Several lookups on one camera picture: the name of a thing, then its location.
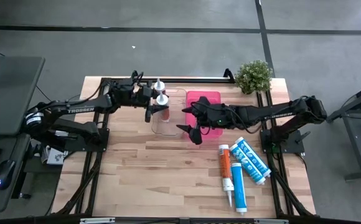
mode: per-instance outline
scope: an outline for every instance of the potted plant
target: potted plant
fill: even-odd
[[[268,64],[261,60],[244,63],[235,74],[236,85],[244,94],[269,90],[272,72]]]

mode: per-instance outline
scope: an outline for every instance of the wooden tabletop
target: wooden tabletop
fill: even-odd
[[[101,77],[85,77],[81,98],[90,96],[100,84],[100,79]],[[186,91],[219,91],[222,103],[258,106],[255,94],[244,95],[232,84],[166,83],[166,86],[168,89]],[[271,86],[274,104],[289,101],[285,79],[274,78]],[[243,136],[267,162],[266,156],[261,152],[259,133],[224,130],[218,139],[204,141],[196,146],[185,135],[155,134],[152,123],[144,122],[144,112],[144,109],[122,107],[110,115],[108,150],[103,154],[93,215],[240,218],[241,215],[235,212],[234,199],[231,208],[227,195],[222,190],[218,145],[231,146]],[[288,119],[278,119],[278,124],[283,124]],[[80,123],[92,120],[93,113],[78,114],[75,117],[75,121]],[[84,152],[76,152],[65,161],[52,212],[60,210],[76,191],[84,161]],[[290,188],[304,206],[315,213],[309,181],[301,159],[294,154],[285,154],[284,163]],[[244,175],[248,206],[244,217],[275,217],[269,179],[265,185],[256,185],[245,172]],[[285,211],[284,193],[280,190],[279,194]]]

